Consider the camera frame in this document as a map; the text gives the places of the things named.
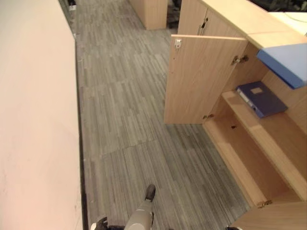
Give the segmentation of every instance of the wooden shelf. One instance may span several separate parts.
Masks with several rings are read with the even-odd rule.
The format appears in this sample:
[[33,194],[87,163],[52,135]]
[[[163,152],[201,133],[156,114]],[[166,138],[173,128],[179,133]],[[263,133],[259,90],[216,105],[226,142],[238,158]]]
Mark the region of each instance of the wooden shelf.
[[289,191],[287,184],[234,115],[207,119],[203,127],[251,206]]
[[302,130],[286,113],[259,119],[236,92],[224,92],[222,98],[278,173],[306,201],[307,137]]

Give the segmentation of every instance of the white wall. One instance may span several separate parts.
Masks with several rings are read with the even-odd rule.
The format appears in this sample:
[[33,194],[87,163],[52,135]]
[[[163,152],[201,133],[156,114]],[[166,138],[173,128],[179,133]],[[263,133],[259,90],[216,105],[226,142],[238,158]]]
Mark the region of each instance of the white wall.
[[82,229],[74,54],[57,0],[0,0],[0,230]]

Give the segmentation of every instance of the office floor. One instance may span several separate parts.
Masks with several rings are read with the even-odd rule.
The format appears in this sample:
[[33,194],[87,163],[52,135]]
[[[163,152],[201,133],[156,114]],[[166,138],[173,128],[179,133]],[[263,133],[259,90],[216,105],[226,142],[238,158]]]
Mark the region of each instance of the office floor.
[[145,31],[128,0],[77,1],[89,222],[122,224],[157,187],[153,230],[221,230],[249,208],[200,125],[163,123],[169,30]]

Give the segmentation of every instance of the dark blue binder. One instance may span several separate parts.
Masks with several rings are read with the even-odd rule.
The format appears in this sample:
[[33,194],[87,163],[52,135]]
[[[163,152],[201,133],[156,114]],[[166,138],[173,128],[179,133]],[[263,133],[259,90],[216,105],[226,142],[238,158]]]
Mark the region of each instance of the dark blue binder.
[[239,85],[236,91],[260,118],[283,112],[288,108],[261,81]]

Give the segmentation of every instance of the wooden panel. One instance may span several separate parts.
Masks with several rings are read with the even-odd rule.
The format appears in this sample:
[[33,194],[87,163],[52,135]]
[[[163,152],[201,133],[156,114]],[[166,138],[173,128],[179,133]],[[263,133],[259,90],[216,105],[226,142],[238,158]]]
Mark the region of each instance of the wooden panel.
[[[182,40],[178,50],[175,39]],[[246,44],[243,38],[172,35],[164,121],[201,124],[235,67],[233,57]]]
[[236,66],[231,74],[223,92],[234,90],[238,85],[260,81],[269,69],[256,57],[258,48],[252,43],[248,43],[243,55],[247,55],[249,60]]
[[306,202],[273,203],[265,208],[252,208],[232,226],[244,230],[306,230],[306,216]]
[[207,12],[198,0],[182,0],[178,26],[179,35],[197,35]]
[[167,0],[129,0],[147,30],[166,28]]
[[145,1],[145,27],[147,30],[165,29],[167,0]]
[[281,195],[274,197],[272,199],[274,204],[283,204],[283,203],[291,203],[291,202],[300,202],[301,199],[297,196],[295,191],[289,189],[287,192],[282,193]]
[[304,39],[299,32],[250,1],[236,0],[235,4],[229,0],[199,1],[228,21],[257,48],[296,44]]
[[221,19],[211,10],[207,11],[208,19],[202,35],[206,36],[227,36],[227,37],[243,37],[240,32],[236,31],[233,26],[229,25],[226,20]]
[[264,34],[250,34],[248,39],[259,49],[271,46],[285,46],[307,42],[307,37],[294,30]]
[[252,206],[289,190],[234,115],[207,119],[203,127]]
[[144,0],[129,0],[131,6],[133,7],[134,11],[138,15],[139,19],[145,26],[146,19],[145,19],[145,2]]
[[288,106],[286,113],[307,134],[307,86],[293,90],[271,71],[262,82]]
[[290,27],[280,22],[264,9],[246,0],[199,0],[210,10],[225,18],[243,34],[288,31]]
[[306,135],[286,113],[259,119],[235,92],[222,97],[278,172],[302,200],[307,200]]

